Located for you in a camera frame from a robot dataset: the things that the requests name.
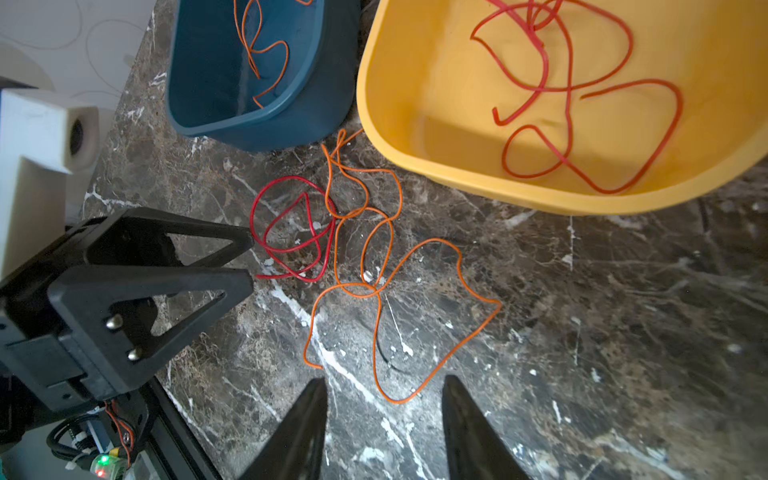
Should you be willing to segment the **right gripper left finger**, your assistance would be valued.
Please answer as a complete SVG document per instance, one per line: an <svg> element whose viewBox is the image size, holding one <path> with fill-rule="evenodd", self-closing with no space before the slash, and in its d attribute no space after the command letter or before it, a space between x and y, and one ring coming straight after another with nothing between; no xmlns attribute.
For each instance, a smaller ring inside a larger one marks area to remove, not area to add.
<svg viewBox="0 0 768 480"><path fill-rule="evenodd" d="M323 378L310 380L241 479L319 479L328 393Z"/></svg>

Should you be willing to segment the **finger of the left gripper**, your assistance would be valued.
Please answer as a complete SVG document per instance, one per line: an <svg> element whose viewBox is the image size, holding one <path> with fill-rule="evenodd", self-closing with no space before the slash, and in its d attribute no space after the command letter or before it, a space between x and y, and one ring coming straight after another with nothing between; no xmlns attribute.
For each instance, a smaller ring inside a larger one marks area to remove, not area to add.
<svg viewBox="0 0 768 480"><path fill-rule="evenodd" d="M246 227L138 207L100 218L87 237L84 258L97 265L181 267L183 263L171 239L173 235L225 243L194 261L193 267L222 267L254 244Z"/></svg>

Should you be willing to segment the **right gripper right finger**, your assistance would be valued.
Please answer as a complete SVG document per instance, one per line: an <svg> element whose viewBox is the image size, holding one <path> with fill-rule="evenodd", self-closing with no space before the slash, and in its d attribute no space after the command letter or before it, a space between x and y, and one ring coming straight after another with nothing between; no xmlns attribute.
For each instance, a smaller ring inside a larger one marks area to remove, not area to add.
<svg viewBox="0 0 768 480"><path fill-rule="evenodd" d="M442 421L451 480L529 479L456 375L444 379Z"/></svg>

